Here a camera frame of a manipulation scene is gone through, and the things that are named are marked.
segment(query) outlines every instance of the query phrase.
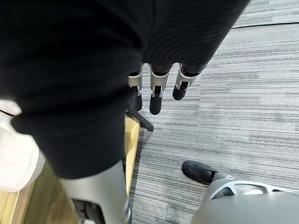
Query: white fabric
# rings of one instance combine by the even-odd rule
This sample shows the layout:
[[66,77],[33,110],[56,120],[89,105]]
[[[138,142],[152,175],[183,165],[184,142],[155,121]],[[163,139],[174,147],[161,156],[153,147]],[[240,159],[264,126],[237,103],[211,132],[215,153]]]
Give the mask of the white fabric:
[[[21,113],[14,101],[0,100],[0,109],[14,115]],[[17,133],[10,120],[0,112],[0,189],[16,192],[38,177],[45,157],[32,136]]]

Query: silver metal bracket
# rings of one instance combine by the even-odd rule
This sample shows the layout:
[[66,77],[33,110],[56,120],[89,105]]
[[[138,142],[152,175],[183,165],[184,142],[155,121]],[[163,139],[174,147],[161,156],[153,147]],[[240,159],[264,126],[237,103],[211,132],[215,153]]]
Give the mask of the silver metal bracket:
[[142,67],[143,67],[143,64],[139,70],[138,75],[128,77],[128,85],[131,87],[137,86],[137,95],[138,96],[141,96],[141,93],[142,93]]
[[161,98],[163,96],[163,92],[165,90],[166,83],[167,83],[168,74],[169,74],[169,72],[163,76],[158,76],[158,75],[155,75],[153,69],[150,68],[150,89],[151,89],[152,97],[155,97],[156,86],[161,87],[159,97]]
[[195,76],[193,76],[193,77],[187,77],[187,76],[185,76],[184,74],[183,74],[183,72],[182,72],[182,64],[180,64],[179,65],[179,70],[178,70],[178,75],[177,75],[177,80],[176,80],[176,88],[179,90],[180,88],[181,88],[181,85],[182,85],[182,82],[187,82],[188,83],[188,85],[187,85],[187,88],[189,87],[189,86],[191,86],[192,85],[192,83],[194,82],[194,80],[197,78],[197,76],[199,76],[199,74],[198,75],[195,75]]

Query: black rubber foot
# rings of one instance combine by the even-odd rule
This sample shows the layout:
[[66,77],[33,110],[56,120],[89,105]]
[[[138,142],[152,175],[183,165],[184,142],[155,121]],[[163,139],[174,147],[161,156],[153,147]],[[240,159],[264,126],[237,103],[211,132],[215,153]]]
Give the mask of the black rubber foot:
[[172,92],[172,96],[175,100],[181,100],[182,98],[184,98],[186,94],[186,90],[178,90],[176,86],[174,86],[173,92]]
[[162,106],[162,97],[159,97],[158,94],[155,95],[155,97],[150,97],[150,104],[149,104],[149,111],[153,115],[157,115],[161,111]]
[[196,161],[186,161],[182,165],[183,173],[192,180],[204,185],[210,185],[216,170],[210,166]]
[[134,108],[137,111],[140,111],[142,109],[142,95],[137,96],[137,93],[136,93],[136,97],[135,97]]

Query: black knit fabric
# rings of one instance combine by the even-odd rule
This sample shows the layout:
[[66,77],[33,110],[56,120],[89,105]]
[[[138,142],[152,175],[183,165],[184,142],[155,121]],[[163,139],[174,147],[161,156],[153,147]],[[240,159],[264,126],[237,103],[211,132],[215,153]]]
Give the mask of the black knit fabric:
[[205,65],[248,0],[0,3],[0,98],[56,174],[97,174],[124,154],[128,75],[142,62]]

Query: striped carpet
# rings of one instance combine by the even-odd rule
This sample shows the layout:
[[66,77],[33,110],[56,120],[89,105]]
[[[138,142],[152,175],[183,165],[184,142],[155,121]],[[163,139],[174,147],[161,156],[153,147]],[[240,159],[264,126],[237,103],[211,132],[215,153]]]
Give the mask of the striped carpet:
[[[286,4],[299,5],[253,1],[236,25],[259,23],[259,7],[270,23],[297,15]],[[133,223],[190,223],[206,187],[182,174],[186,160],[299,191],[298,33],[299,24],[232,29],[181,101],[172,98],[178,65],[172,67],[156,116],[149,112],[150,70],[143,67],[140,113],[155,130],[140,133],[130,191]]]

